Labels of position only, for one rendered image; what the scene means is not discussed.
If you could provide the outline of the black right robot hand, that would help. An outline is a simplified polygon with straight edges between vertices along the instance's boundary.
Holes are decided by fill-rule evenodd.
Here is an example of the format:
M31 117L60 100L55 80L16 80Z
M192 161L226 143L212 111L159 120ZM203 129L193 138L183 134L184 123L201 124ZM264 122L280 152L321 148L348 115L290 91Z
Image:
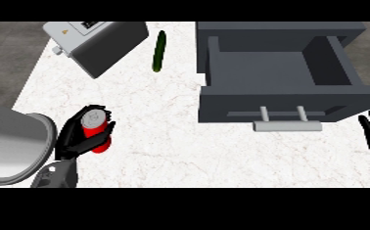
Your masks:
M367 146L369 146L369 150L370 150L370 119L367 118L366 115L358 116L358 122L363 127L366 142L367 142Z

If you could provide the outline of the dark grey cabinet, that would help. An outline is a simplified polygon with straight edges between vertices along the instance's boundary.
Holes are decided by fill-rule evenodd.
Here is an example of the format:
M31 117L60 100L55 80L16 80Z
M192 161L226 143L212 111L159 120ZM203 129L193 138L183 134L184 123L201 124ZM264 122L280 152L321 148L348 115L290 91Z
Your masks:
M205 73L209 37L223 52L301 52L321 36L345 47L364 30L363 22L196 22L196 72Z

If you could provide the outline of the grey toaster appliance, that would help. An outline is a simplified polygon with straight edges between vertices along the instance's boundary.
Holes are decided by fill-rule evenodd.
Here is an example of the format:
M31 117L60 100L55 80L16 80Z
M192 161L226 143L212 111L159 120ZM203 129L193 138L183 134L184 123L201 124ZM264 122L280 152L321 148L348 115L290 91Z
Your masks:
M52 51L97 78L149 36L146 22L47 22Z

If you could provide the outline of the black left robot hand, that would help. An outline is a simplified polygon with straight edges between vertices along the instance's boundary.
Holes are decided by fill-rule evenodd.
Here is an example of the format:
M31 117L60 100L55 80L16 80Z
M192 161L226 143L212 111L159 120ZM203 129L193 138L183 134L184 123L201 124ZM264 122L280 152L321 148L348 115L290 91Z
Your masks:
M81 118L91 110L105 112L109 124L99 134L87 138L83 131ZM86 106L63 124L55 144L55 159L58 161L71 160L99 148L109 141L114 126L115 122L111 121L111 111L106 110L106 107L102 105Z

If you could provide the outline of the red can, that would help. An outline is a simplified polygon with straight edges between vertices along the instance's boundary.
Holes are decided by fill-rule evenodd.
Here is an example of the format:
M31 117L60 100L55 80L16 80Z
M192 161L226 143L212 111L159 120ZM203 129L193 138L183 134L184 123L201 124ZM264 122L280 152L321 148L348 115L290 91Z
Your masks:
M106 112L100 109L91 109L86 112L81 117L81 128L84 132L84 136L91 138L97 134L100 134L109 125L108 115ZM99 145L96 148L91 148L88 151L100 154L103 153L111 147L111 138L108 138L106 142Z

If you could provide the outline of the green cucumber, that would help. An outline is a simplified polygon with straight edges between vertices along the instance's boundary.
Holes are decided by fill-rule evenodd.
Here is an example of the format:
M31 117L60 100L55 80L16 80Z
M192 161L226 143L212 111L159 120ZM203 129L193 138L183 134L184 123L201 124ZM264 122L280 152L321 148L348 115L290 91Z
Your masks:
M167 48L167 32L161 30L158 34L156 47L153 53L153 63L152 63L152 70L155 72L159 72L162 69L165 48Z

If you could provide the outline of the dark grey open drawer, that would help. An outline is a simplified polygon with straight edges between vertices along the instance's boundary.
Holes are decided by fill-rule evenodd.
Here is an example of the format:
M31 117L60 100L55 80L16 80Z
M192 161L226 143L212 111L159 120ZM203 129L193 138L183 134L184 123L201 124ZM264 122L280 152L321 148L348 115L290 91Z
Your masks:
M224 52L208 38L206 85L201 87L201 122L270 119L338 122L370 110L364 85L333 36L317 37L299 52Z

